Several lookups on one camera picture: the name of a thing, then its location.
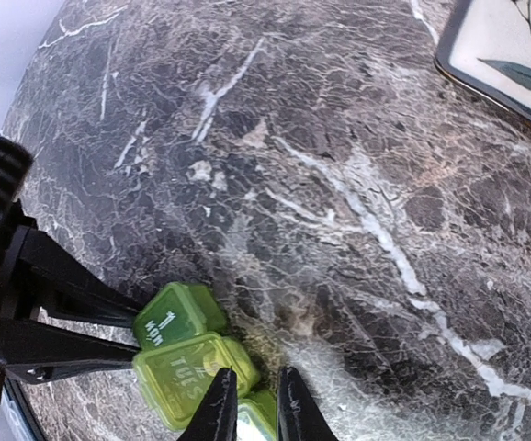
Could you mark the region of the green pill organizer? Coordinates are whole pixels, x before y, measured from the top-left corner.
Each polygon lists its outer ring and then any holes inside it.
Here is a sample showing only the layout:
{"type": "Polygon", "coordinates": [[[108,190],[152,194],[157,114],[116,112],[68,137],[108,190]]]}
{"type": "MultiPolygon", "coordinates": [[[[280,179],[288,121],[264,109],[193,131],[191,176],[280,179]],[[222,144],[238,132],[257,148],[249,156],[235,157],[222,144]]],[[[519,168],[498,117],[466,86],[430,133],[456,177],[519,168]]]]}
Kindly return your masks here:
{"type": "Polygon", "coordinates": [[[227,318],[209,287],[173,282],[136,317],[141,352],[133,368],[141,393],[172,431],[183,431],[221,368],[237,375],[239,440],[274,440],[276,400],[257,390],[260,374],[243,345],[226,336],[227,318]]]}

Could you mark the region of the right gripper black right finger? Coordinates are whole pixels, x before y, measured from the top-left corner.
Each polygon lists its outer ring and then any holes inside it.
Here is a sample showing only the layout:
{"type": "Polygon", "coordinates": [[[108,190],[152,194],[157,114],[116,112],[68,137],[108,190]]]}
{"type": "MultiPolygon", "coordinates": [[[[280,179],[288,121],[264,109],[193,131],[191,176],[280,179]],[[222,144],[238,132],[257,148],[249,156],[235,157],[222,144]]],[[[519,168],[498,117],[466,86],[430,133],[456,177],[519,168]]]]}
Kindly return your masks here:
{"type": "Polygon", "coordinates": [[[277,440],[338,440],[295,367],[282,367],[278,372],[277,440]]]}

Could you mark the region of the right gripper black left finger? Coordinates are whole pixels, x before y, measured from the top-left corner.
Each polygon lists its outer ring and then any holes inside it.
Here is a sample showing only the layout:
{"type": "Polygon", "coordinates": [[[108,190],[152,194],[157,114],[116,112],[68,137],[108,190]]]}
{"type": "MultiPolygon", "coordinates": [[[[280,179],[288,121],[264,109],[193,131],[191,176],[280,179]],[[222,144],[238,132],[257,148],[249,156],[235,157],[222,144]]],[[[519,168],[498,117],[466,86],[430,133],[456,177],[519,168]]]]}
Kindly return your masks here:
{"type": "Polygon", "coordinates": [[[237,375],[232,368],[222,367],[180,436],[180,441],[235,441],[237,417],[237,375]]]}

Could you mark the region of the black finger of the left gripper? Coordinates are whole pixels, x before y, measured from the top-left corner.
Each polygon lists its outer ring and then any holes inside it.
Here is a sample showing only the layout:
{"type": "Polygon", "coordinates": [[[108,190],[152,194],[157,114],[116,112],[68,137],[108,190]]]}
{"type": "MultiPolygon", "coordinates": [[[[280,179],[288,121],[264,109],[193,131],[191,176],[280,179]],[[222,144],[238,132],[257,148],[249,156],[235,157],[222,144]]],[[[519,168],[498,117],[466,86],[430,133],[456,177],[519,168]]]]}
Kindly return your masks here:
{"type": "Polygon", "coordinates": [[[27,384],[129,369],[139,349],[41,322],[0,322],[0,368],[27,384]]]}
{"type": "Polygon", "coordinates": [[[49,316],[130,328],[142,305],[106,285],[46,232],[23,227],[17,264],[49,316]]]}

